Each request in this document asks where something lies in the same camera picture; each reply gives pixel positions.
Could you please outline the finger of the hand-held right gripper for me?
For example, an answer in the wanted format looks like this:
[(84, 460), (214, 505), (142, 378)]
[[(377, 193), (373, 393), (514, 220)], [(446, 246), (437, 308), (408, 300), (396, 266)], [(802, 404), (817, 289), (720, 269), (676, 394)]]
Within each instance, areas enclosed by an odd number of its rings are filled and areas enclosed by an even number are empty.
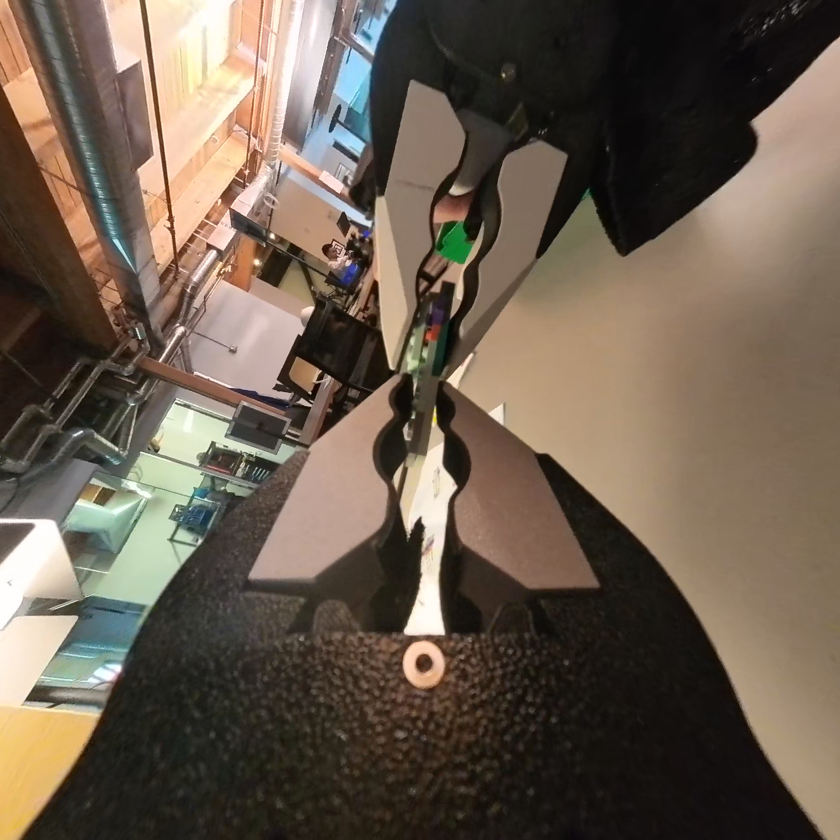
[(460, 366), (472, 353), (536, 264), (567, 159), (552, 145), (533, 141), (500, 163), (497, 179), (480, 199), (482, 228), (463, 269), (446, 366)]
[(411, 80), (391, 169), (374, 208), (381, 335), (394, 373), (403, 367), (425, 298), (434, 286), (427, 272), (436, 241), (434, 209), (457, 180), (467, 143), (467, 131), (446, 94)]

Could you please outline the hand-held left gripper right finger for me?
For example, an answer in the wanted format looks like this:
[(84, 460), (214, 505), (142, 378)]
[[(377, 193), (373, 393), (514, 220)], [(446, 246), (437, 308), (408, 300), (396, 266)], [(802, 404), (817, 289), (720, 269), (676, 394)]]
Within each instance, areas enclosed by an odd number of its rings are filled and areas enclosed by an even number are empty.
[(456, 592), (594, 592), (600, 584), (534, 451), (450, 385), (437, 396), (455, 483)]

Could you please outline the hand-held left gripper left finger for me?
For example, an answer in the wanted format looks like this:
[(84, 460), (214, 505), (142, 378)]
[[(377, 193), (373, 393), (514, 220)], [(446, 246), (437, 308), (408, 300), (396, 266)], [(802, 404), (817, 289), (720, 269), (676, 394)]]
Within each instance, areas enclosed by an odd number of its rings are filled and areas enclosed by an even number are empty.
[(397, 492), (413, 380), (394, 375), (312, 444), (248, 574), (255, 592), (378, 592), (419, 582)]

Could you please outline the green plastic bin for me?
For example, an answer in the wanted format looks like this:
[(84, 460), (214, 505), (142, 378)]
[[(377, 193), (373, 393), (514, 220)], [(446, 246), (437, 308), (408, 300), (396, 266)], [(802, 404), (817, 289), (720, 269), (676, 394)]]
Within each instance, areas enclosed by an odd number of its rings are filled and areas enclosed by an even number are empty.
[(475, 230), (465, 222), (444, 222), (437, 231), (434, 252), (436, 256), (450, 263), (464, 265), (478, 238), (480, 228)]

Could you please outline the partly built lego model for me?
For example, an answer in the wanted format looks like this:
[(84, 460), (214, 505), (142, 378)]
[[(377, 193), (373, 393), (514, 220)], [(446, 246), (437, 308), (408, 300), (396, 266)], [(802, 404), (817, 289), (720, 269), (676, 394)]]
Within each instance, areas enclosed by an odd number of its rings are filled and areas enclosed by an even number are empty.
[(447, 364), (449, 324), (456, 284), (442, 280), (419, 303), (403, 353), (401, 370), (413, 382), (411, 416), (406, 424), (406, 462), (413, 466), (427, 453), (438, 387)]

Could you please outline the printed instruction sheet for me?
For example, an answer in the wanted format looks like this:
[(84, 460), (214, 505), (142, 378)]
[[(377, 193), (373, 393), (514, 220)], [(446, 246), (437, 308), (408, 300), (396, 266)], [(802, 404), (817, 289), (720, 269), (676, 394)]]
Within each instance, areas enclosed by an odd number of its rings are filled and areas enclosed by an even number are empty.
[(400, 508), (411, 535), (422, 527), (419, 582), (413, 606), (403, 632), (413, 636), (476, 635), (476, 630), (447, 630), (440, 594), (440, 573), (445, 556), (448, 506), (456, 483), (444, 465), (445, 434), (438, 422), (438, 411), (431, 414), (427, 451), (410, 454), (401, 473)]

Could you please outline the grey framed monitor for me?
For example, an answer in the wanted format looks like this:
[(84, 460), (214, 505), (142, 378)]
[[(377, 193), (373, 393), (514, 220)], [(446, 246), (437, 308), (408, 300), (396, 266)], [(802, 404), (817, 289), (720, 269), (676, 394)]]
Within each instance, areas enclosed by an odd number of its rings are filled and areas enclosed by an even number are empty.
[(291, 417), (262, 404), (240, 402), (225, 431), (225, 438), (238, 445), (277, 455), (291, 427)]

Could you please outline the black office chair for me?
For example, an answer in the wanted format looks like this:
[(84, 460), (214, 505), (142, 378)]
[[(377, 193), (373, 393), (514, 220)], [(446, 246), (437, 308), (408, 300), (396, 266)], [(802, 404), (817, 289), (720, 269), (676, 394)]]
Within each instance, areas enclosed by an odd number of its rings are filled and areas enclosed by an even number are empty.
[(319, 299), (294, 340), (274, 390), (313, 399), (328, 377), (370, 394), (392, 377), (382, 332), (336, 303)]

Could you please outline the brown wooden beam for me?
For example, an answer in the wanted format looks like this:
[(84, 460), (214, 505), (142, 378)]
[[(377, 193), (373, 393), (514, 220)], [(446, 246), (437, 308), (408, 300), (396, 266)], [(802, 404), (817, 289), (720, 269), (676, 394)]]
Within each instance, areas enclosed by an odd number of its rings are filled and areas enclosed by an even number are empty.
[(182, 371), (172, 365), (145, 357), (139, 362), (140, 370), (162, 382), (175, 385), (185, 391), (198, 394), (225, 406), (238, 409), (240, 405), (252, 406), (255, 409), (277, 417), (285, 417), (292, 421), (300, 420), (305, 422), (311, 408), (303, 405), (290, 405), (282, 407), (269, 403), (268, 397), (257, 393), (245, 393), (244, 390), (235, 390), (217, 381), (212, 381), (199, 374), (191, 374)]

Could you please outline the grey pipe assembly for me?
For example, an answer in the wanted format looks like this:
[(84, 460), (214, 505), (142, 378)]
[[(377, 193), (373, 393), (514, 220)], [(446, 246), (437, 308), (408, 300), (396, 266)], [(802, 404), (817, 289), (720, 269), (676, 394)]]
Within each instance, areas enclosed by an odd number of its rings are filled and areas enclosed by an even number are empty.
[[(2, 437), (2, 473), (16, 480), (24, 480), (30, 472), (39, 476), (57, 468), (82, 449), (104, 459), (111, 466), (122, 464), (128, 455), (126, 444), (118, 446), (110, 437), (92, 427), (69, 428), (68, 423), (102, 374), (127, 376), (134, 373), (150, 351), (149, 338), (136, 331), (120, 342), (117, 349), (108, 356), (80, 356), (47, 399), (40, 404), (26, 406)], [(24, 425), (36, 417), (44, 422), (39, 426), (35, 438), (23, 455), (19, 458), (11, 457), (7, 453), (8, 446)]]

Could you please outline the white cabinet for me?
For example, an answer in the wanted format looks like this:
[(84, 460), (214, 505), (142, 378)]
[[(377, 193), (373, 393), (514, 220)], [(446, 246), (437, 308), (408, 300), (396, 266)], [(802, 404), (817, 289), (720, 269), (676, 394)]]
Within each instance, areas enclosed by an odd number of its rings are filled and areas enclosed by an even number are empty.
[(76, 616), (30, 612), (35, 602), (72, 605), (82, 599), (57, 524), (50, 519), (1, 520), (1, 706), (22, 706), (58, 653)]

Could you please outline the small silver ventilation duct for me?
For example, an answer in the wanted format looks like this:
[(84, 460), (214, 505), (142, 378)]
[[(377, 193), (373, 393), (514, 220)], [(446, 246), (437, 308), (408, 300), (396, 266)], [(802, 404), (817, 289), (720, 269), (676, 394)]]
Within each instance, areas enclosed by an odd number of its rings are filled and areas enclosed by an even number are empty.
[(175, 326), (157, 361), (163, 364), (169, 364), (174, 360), (189, 332), (188, 325), (193, 316), (193, 304), (198, 293), (204, 288), (221, 258), (222, 252), (218, 248), (213, 246), (208, 247), (187, 278), (182, 289), (180, 307), (175, 318)]

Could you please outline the large silver ventilation duct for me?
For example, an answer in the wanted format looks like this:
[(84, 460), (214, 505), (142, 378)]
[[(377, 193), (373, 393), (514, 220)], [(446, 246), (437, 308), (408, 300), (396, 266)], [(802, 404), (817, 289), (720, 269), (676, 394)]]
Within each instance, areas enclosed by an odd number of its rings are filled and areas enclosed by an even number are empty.
[(161, 347), (161, 282), (104, 2), (12, 2), (49, 114), (128, 313)]

